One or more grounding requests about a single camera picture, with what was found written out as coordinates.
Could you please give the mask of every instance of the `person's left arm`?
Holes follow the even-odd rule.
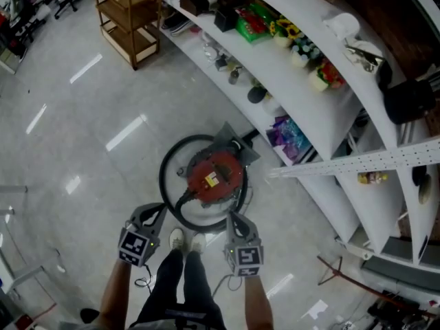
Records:
[[[124,330],[129,308],[131,265],[117,260],[102,296],[99,316],[92,324],[108,330]]]

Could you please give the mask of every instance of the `warning sticker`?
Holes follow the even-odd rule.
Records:
[[[211,187],[216,186],[217,184],[219,184],[219,180],[215,177],[217,174],[212,171],[208,176],[205,177],[206,182],[208,182],[208,184]]]

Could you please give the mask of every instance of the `perforated metal strip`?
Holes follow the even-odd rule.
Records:
[[[372,151],[325,162],[272,169],[269,177],[335,175],[338,173],[393,170],[403,166],[440,163],[440,136],[390,150]]]

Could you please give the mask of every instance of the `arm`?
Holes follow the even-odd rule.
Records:
[[[94,324],[109,330],[123,330],[129,308],[131,265],[117,260],[102,296],[99,316]]]
[[[245,316],[248,330],[273,330],[274,319],[260,276],[245,278]]]

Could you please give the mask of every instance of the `dark pants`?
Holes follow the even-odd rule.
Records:
[[[190,252],[186,258],[185,304],[177,304],[177,285],[183,268],[184,255],[180,250],[172,250],[159,266],[154,289],[146,300],[135,324],[176,318],[173,314],[176,314],[177,311],[177,313],[197,313],[199,314],[197,317],[193,318],[189,315],[185,318],[216,330],[226,330],[220,308],[212,299],[205,268],[201,263],[200,254],[197,252]]]

